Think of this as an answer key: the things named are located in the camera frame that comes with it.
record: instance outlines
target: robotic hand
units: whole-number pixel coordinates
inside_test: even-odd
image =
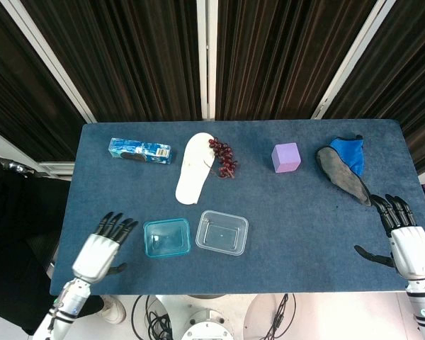
[[[418,227],[411,209],[400,197],[370,197],[389,237],[392,257],[374,255],[361,246],[354,249],[365,259],[393,267],[408,280],[406,292],[425,339],[425,231]]]
[[[112,216],[113,212],[104,216],[97,230],[86,240],[72,266],[75,278],[64,285],[33,336],[34,340],[63,339],[90,296],[90,285],[108,274],[120,273],[125,269],[126,263],[116,268],[111,268],[111,264],[120,245],[138,221],[128,218],[115,228],[123,214]]]

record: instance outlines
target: red grapes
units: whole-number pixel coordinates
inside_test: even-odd
[[[219,158],[219,163],[222,165],[219,168],[219,177],[221,179],[234,178],[234,170],[238,165],[238,161],[233,161],[232,148],[227,143],[219,142],[217,137],[209,140],[210,148],[214,151],[214,155]]]

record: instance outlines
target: blue tablecloth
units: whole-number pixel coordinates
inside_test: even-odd
[[[197,205],[175,199],[184,147],[197,132],[229,143],[239,161],[236,179],[209,175]],[[392,120],[272,120],[249,122],[99,123],[85,125],[60,240],[51,293],[73,277],[71,266],[98,221],[109,211],[140,221],[114,264],[121,274],[93,294],[220,294],[403,290],[394,269],[366,261],[353,246],[390,254],[375,208],[332,185],[315,162],[316,150],[336,136],[364,137],[363,180],[371,193],[399,195],[425,228],[422,193],[398,123]],[[171,145],[171,165],[112,158],[112,137]],[[296,142],[302,163],[275,174],[276,144]],[[246,249],[230,256],[195,245],[200,215],[216,210],[249,221]],[[149,259],[143,223],[175,217],[191,226],[186,256]]]

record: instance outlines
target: dark curtain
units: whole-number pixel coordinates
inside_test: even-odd
[[[395,3],[325,118],[398,120],[425,171],[425,1]]]
[[[84,123],[0,4],[0,135],[36,161],[73,161]]]
[[[201,119],[196,0],[22,2],[98,121]]]
[[[310,118],[375,1],[219,1],[216,119]]]

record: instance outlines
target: white shoe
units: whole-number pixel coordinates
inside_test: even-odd
[[[97,312],[97,315],[111,324],[123,322],[126,318],[126,309],[121,301],[112,295],[101,295],[101,298],[104,301],[104,307]]]

